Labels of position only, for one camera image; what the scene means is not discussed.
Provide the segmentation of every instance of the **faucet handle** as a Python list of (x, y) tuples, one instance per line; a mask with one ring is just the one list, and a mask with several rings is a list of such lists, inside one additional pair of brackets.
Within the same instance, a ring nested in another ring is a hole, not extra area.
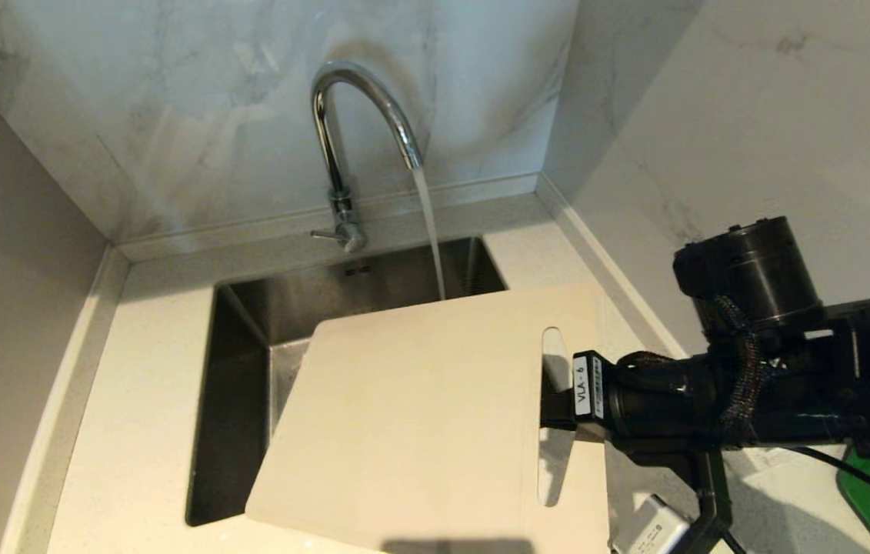
[(333, 241), (343, 242), (346, 240), (346, 237), (340, 235), (338, 232), (329, 232), (329, 231), (312, 231), (312, 236), (316, 239), (333, 239)]
[(367, 238), (363, 235), (363, 232), (360, 231), (360, 225), (351, 221), (337, 225), (335, 232), (312, 231), (312, 236), (316, 239), (333, 239), (333, 241), (339, 241), (339, 245), (342, 246), (342, 249), (346, 250), (347, 254), (356, 252), (356, 250), (363, 248), (365, 243), (367, 243)]

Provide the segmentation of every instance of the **label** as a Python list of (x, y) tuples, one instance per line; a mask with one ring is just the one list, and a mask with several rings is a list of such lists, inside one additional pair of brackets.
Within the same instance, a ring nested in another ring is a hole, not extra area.
[(592, 391), (594, 392), (592, 402), (595, 407), (595, 417), (604, 419), (606, 417), (606, 397), (602, 393), (602, 358), (595, 358), (595, 369), (592, 371)]
[(592, 412), (592, 397), (588, 393), (588, 358), (582, 355), (572, 360), (572, 378), (575, 382), (575, 415)]
[(639, 541), (629, 550), (629, 554), (656, 554), (661, 552), (660, 548), (664, 546), (663, 536), (664, 526), (660, 523), (654, 523), (653, 526), (647, 527), (645, 533), (639, 537)]

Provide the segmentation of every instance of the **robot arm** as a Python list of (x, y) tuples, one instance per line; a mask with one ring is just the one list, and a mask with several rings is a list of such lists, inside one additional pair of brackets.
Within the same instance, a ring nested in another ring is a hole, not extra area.
[(732, 523), (721, 450), (852, 442), (870, 459), (870, 299), (823, 305), (783, 217), (690, 243), (674, 273), (708, 351), (575, 354), (572, 389), (542, 400), (541, 425), (677, 473), (699, 517), (673, 552), (701, 553)]

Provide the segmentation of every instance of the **stainless steel sink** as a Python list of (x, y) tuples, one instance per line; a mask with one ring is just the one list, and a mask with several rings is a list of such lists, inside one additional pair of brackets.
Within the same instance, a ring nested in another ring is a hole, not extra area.
[[(481, 239), (441, 244), (449, 298), (505, 290)], [(390, 252), (217, 288), (185, 520), (244, 512), (315, 327), (438, 301), (431, 249)]]

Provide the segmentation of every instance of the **marble backsplash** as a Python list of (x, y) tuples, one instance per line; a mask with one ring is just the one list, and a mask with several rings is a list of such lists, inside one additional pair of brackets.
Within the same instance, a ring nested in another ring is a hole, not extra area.
[[(325, 207), (323, 61), (392, 89), (428, 182), (537, 172), (578, 0), (0, 0), (0, 112), (115, 242)], [(409, 190), (382, 117), (335, 89), (361, 199)]]
[(730, 225), (787, 216), (825, 304), (870, 298), (870, 2), (583, 2), (544, 173), (691, 352), (670, 260)]

